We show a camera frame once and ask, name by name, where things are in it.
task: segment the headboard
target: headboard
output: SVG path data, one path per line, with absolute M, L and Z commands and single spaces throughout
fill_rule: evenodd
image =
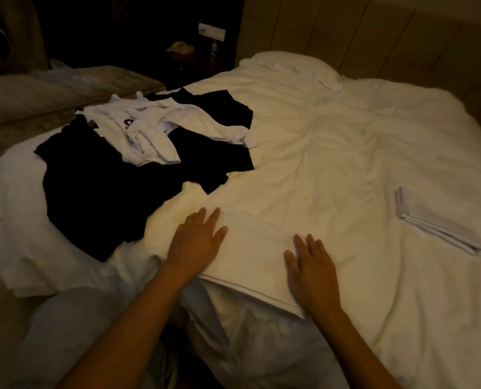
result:
M 448 90 L 481 125 L 481 21 L 412 8 L 422 6 L 381 0 L 245 0 L 236 65 L 268 50 L 307 54 L 349 78 Z

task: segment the pillow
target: pillow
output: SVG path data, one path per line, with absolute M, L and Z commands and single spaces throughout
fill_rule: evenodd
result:
M 262 52 L 252 58 L 241 60 L 243 67 L 258 66 L 274 69 L 276 71 L 297 72 L 318 79 L 325 87 L 333 91 L 341 91 L 340 75 L 327 63 L 306 56 L 289 52 Z

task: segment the folded white towel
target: folded white towel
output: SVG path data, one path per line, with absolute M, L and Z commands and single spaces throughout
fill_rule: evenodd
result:
M 481 250 L 481 240 L 472 230 L 439 215 L 413 191 L 399 187 L 395 192 L 395 200 L 398 218 L 440 237 L 471 255 L 476 255 Z

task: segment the bed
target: bed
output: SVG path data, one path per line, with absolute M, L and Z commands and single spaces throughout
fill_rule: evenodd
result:
M 0 157 L 0 278 L 18 296 L 77 286 L 137 293 L 169 237 L 161 218 L 177 221 L 211 200 L 321 238 L 344 309 L 403 387 L 481 387 L 481 253 L 400 221 L 394 198 L 399 186 L 415 190 L 481 238 L 480 127 L 448 92 L 334 70 L 322 80 L 307 60 L 241 63 L 186 87 L 227 89 L 253 110 L 255 170 L 231 174 L 210 196 L 185 185 L 141 241 L 106 263 L 46 216 L 46 166 L 33 151 L 58 130 L 13 146 Z M 348 387 L 307 317 L 207 281 L 192 287 L 181 325 L 224 387 Z

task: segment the bedside table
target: bedside table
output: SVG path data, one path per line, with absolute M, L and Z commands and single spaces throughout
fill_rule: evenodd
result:
M 214 62 L 210 60 L 210 55 L 190 54 L 188 56 L 182 56 L 173 52 L 165 52 L 165 57 L 176 63 L 181 70 L 179 79 L 164 82 L 167 90 L 178 89 L 187 84 L 210 78 L 220 72 L 231 70 L 231 68 L 219 60 Z

